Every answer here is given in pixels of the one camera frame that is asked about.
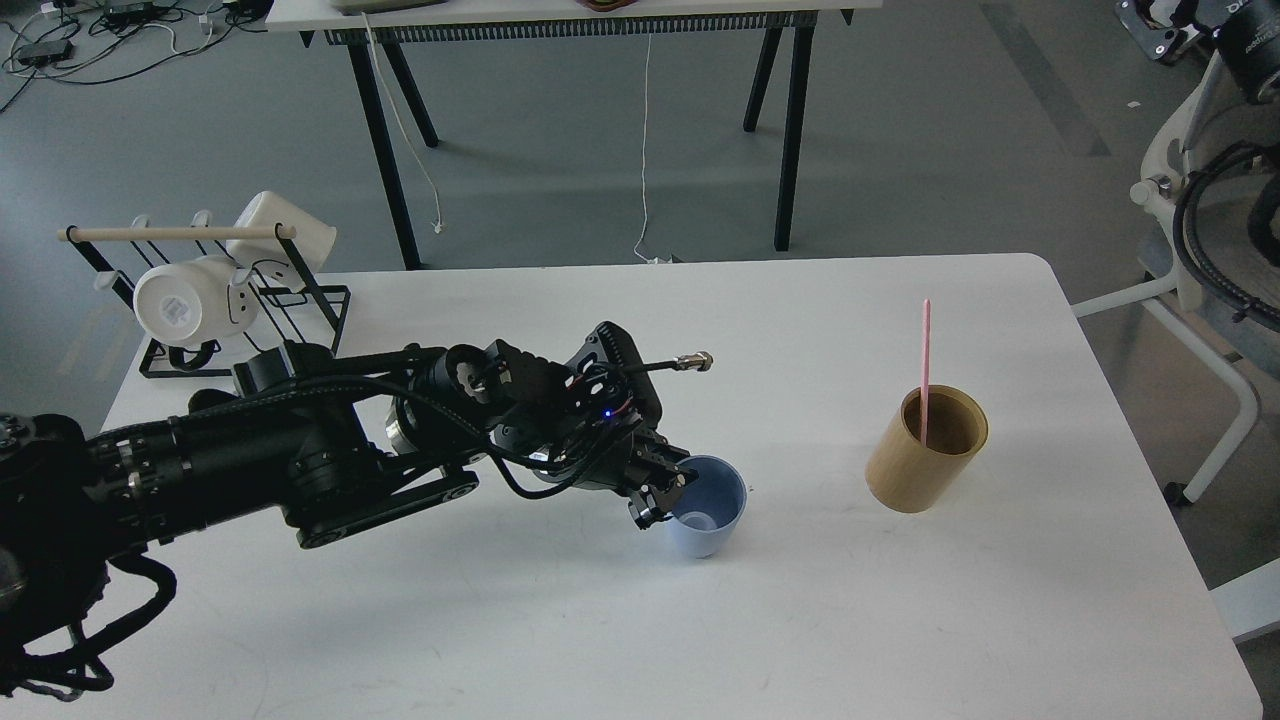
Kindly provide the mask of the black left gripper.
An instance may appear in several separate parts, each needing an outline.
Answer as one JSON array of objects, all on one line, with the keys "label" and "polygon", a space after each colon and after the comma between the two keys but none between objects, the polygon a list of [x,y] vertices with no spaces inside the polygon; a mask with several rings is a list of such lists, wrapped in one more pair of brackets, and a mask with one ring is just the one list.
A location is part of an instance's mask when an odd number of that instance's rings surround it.
[{"label": "black left gripper", "polygon": [[631,334],[603,322],[566,363],[498,340],[485,348],[435,348],[403,373],[387,433],[398,454],[476,457],[494,446],[502,460],[548,484],[608,489],[628,497],[634,524],[666,521],[700,478],[691,455],[660,436],[652,373],[707,372],[707,351],[646,363]]}]

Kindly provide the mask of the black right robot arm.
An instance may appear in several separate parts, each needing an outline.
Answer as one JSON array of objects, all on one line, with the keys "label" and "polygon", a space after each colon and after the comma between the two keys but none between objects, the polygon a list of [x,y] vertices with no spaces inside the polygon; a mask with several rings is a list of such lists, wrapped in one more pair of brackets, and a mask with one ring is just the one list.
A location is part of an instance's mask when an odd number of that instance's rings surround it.
[{"label": "black right robot arm", "polygon": [[[1153,17],[1152,1],[1117,1],[1123,27],[1153,61],[1166,61],[1193,38],[1206,38],[1234,79],[1247,104],[1277,101],[1279,5],[1275,1],[1176,1],[1167,20]],[[1216,268],[1197,234],[1196,213],[1207,188],[1230,170],[1247,167],[1277,169],[1277,145],[1238,140],[1184,177],[1189,184],[1174,202],[1174,252],[1192,278],[1233,309],[1233,322],[1249,319],[1271,331],[1279,328],[1279,310],[1243,290]]]}]

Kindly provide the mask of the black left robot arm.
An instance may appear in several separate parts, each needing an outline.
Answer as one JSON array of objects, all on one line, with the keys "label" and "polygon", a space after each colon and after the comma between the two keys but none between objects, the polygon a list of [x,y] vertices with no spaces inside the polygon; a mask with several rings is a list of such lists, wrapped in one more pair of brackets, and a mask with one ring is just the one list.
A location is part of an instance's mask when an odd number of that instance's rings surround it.
[{"label": "black left robot arm", "polygon": [[504,342],[337,357],[287,341],[237,364],[233,392],[88,437],[58,414],[3,415],[3,693],[63,702],[113,687],[102,655],[174,600],[152,543],[280,509],[306,550],[460,498],[489,457],[520,497],[607,489],[635,524],[698,482],[658,430],[655,372],[612,322],[566,363]]}]

